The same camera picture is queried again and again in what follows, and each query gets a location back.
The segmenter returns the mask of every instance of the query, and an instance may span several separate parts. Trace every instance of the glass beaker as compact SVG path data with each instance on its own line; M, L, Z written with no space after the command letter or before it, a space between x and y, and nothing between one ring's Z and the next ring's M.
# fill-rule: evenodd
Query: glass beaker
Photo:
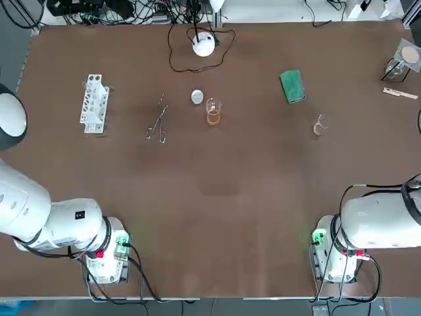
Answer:
M330 119L325 114L320 114L317 118L316 124L313 126L313 132L317 136L321 136L328 131L330 125Z
M215 98L210 98L206 101L206 121L211 126L216 126L219 124L221 119L221 102Z

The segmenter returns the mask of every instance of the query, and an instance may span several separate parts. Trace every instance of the desk lamp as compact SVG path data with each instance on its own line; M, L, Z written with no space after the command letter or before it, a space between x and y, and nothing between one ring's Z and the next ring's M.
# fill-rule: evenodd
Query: desk lamp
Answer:
M213 12L218 12L225 0L210 0ZM215 50L215 38L210 32L198 32L196 20L194 20L196 36L193 38L193 51L200 57L207 57Z

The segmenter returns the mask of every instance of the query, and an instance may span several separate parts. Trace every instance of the white robotic arm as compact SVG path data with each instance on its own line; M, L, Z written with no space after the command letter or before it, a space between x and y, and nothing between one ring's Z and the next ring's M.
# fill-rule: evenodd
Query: white robotic arm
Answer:
M351 199L340 214L320 219L312 233L312 264L322 282L354 281L357 260L370 258L367 249L421 246L420 182L391 187Z
M26 135L27 117L20 100L0 84L0 150ZM0 160L0 232L21 250L39 253L72 246L86 253L98 283L119 282L129 241L122 223L103 217L93 199L51 202L48 191Z

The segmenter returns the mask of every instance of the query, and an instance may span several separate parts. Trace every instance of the sponge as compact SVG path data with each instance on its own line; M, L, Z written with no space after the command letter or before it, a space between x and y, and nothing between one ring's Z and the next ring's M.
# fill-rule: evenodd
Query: sponge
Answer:
M305 91L299 70L287 70L280 75L282 87L289 103L305 99Z

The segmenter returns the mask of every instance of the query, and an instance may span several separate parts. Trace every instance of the white bottle cap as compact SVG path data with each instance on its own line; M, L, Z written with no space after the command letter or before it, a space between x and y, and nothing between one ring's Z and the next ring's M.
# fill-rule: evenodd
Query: white bottle cap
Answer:
M402 48L401 54L404 60L410 64L417 63L420 58L416 49L411 46L406 46Z
M191 100L194 104L199 105L203 101L203 92L200 90L194 90L191 93Z

